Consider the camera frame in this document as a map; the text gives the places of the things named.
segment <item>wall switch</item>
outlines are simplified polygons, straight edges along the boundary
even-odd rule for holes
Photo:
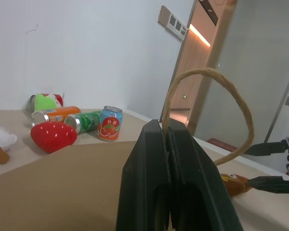
[[[186,26],[166,6],[160,8],[158,22],[174,33],[179,39],[184,40]]]

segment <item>brown plush toy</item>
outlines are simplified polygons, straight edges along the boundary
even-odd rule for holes
[[[235,174],[221,174],[222,180],[227,188],[230,197],[237,196],[242,193],[246,193],[252,187],[247,185],[249,179],[235,175]]]

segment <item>strawberry plush toy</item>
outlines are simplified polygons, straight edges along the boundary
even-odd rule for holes
[[[77,139],[76,131],[70,125],[60,122],[35,125],[30,134],[37,146],[47,153],[72,145]]]

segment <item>brown cardboard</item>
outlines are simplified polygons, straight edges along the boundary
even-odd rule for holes
[[[134,144],[69,146],[0,175],[0,231],[114,231]]]

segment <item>white plush toy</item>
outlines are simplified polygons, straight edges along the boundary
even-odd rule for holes
[[[5,128],[0,127],[0,163],[5,164],[10,156],[6,151],[17,141],[17,136],[9,133]]]

